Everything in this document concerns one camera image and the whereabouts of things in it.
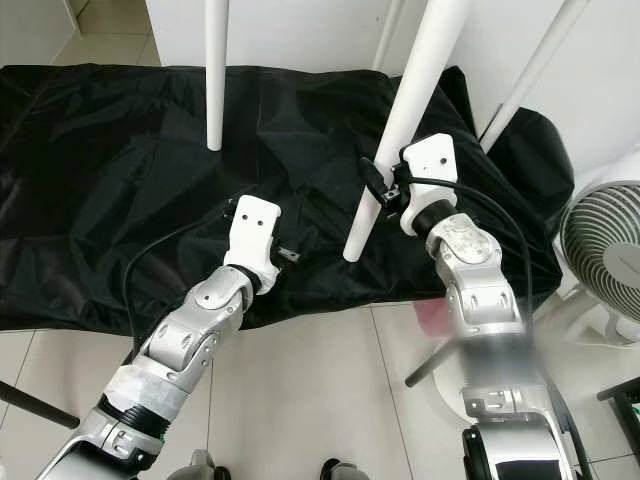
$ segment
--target tiled floor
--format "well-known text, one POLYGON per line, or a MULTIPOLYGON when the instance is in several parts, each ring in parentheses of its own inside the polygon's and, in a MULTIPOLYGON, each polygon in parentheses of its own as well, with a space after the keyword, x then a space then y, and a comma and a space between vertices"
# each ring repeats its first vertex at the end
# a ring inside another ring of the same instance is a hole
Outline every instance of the tiled floor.
MULTIPOLYGON (((55 63, 159 65, 143 0, 90 0, 55 63)), ((581 347, 541 330, 541 351, 580 427, 599 480, 640 479, 609 405, 595 394, 640 373, 640 351, 581 347)), ((242 332, 220 350, 143 480, 208 448, 235 480, 315 479, 332 456, 372 480, 463 479, 460 433, 431 377, 404 377, 433 349, 409 303, 300 317, 242 332)), ((95 403, 129 340, 70 331, 0 334, 0 379, 77 415, 95 403)), ((0 404, 9 479, 33 478, 69 431, 0 404)))

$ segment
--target black cable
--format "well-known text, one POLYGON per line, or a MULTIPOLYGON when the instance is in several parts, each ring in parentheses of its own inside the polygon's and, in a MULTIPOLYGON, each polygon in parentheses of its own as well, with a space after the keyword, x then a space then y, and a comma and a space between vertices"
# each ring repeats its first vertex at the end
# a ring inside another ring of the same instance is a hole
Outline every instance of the black cable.
MULTIPOLYGON (((529 245, 524 238, 524 234, 520 229, 520 226, 516 223, 509 213, 498 204, 493 198, 488 195, 476 190, 475 188, 468 187, 466 185, 462 185, 460 183, 448 182, 446 180, 438 180, 434 178, 415 178, 409 177, 407 179, 409 183, 417 183, 424 185, 435 185, 440 187, 451 188, 456 192, 463 194, 463 196, 468 196, 477 200, 478 202, 485 203, 490 205, 494 209, 494 213, 497 213, 498 216, 508 224, 516 235, 516 239, 518 241, 520 250, 522 251, 522 261, 525 269, 526 276, 526 301, 527 301, 527 314, 525 315, 525 327, 528 330, 529 338, 532 341, 533 345, 533 275, 531 269, 531 255, 529 253, 529 245)), ((542 376, 547 383, 547 386, 550 390, 551 402, 553 404, 553 409, 557 417, 562 415, 564 418, 562 419, 567 426, 567 429, 571 435, 571 440, 576 450, 576 456, 578 457, 578 463, 580 464, 580 470, 582 470, 583 480, 593 480, 593 476, 591 475, 591 469, 589 467, 589 461, 587 459, 587 454, 584 448, 584 444, 582 443, 582 438, 580 437, 580 433, 578 432, 578 427, 576 426, 575 420, 567 403, 565 402, 558 386, 555 384, 551 375, 544 368, 544 364, 542 360, 538 358, 538 364, 540 366, 540 371, 542 376)))
POLYGON ((201 218, 192 222, 184 227, 180 227, 177 230, 173 230, 172 232, 167 233, 166 235, 154 240, 138 253, 136 253, 131 260, 127 263, 127 266, 124 269, 124 273, 122 274, 122 299, 124 300, 124 305, 127 310, 127 318, 129 320, 129 328, 131 330, 131 337, 133 340, 133 350, 131 352, 131 358, 134 358, 138 352, 140 351, 140 347, 142 345, 142 338, 140 336, 140 332, 138 331, 138 327, 136 326, 135 319, 135 309, 133 306, 133 302, 131 301, 131 276, 133 273, 133 269, 138 264, 138 262, 144 257, 150 250, 154 249, 158 245, 167 240, 179 235, 181 233, 186 232, 187 230, 191 230, 192 228, 197 228, 207 222, 211 221, 211 218, 201 218))

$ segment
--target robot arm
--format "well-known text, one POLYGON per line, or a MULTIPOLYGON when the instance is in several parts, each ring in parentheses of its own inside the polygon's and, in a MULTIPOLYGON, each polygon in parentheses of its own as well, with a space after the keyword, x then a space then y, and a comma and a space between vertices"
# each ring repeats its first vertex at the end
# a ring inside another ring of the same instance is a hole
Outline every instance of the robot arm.
POLYGON ((532 340, 500 268, 500 244, 455 210, 450 188, 415 182, 457 180, 451 137, 433 135, 402 157, 393 169, 395 185, 372 193, 383 207, 395 207, 391 213, 401 213, 407 235, 426 240, 446 287, 465 375, 462 397, 467 415, 477 419, 463 433, 468 478, 575 478, 532 340))
POLYGON ((133 479, 151 467, 164 434, 211 363, 235 333, 254 293, 267 293, 279 270, 271 264, 280 208, 243 196, 231 225, 224 266, 188 293, 129 365, 121 366, 98 405, 37 480, 133 479))

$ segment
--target fan grille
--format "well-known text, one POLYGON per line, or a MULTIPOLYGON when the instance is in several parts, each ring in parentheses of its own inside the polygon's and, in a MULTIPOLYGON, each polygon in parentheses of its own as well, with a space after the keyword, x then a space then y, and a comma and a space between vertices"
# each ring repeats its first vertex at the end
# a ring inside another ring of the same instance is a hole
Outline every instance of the fan grille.
POLYGON ((589 193, 567 213, 563 250, 576 277, 604 303, 640 321, 640 289, 616 280, 603 255, 619 243, 640 246, 640 185, 614 185, 589 193))

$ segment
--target black cloth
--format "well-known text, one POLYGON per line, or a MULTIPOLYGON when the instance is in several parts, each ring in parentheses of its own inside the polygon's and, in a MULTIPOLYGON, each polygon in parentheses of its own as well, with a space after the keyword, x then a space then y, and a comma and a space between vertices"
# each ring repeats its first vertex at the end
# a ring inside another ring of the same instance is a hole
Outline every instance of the black cloth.
MULTIPOLYGON (((436 90, 416 139, 452 135, 460 180, 519 222, 539 303, 561 278, 550 233, 572 187, 566 154, 544 121, 535 137, 518 130, 526 148, 511 142, 500 161, 489 159, 470 130, 464 77, 459 70, 447 74, 453 75, 443 84, 447 93, 436 90), (529 156, 532 145, 544 162, 529 156), (509 160, 527 168, 514 170, 509 160), (561 185, 548 191, 551 177, 561 185)), ((360 262, 342 258, 363 190, 358 159, 375 155, 396 85, 371 71, 229 67, 224 148, 211 152, 202 68, 3 68, 0 329, 128 334, 120 285, 127 262, 166 233, 211 218, 152 250, 135 270, 137 321, 147 328, 220 265, 229 230, 223 205, 243 193, 281 206, 279 240, 302 254, 300 265, 256 299, 243 328, 368 302, 442 296, 423 242, 397 223, 376 225, 360 262)), ((483 205, 462 198, 459 209, 502 243, 503 270, 521 297, 525 279, 512 232, 483 205)))

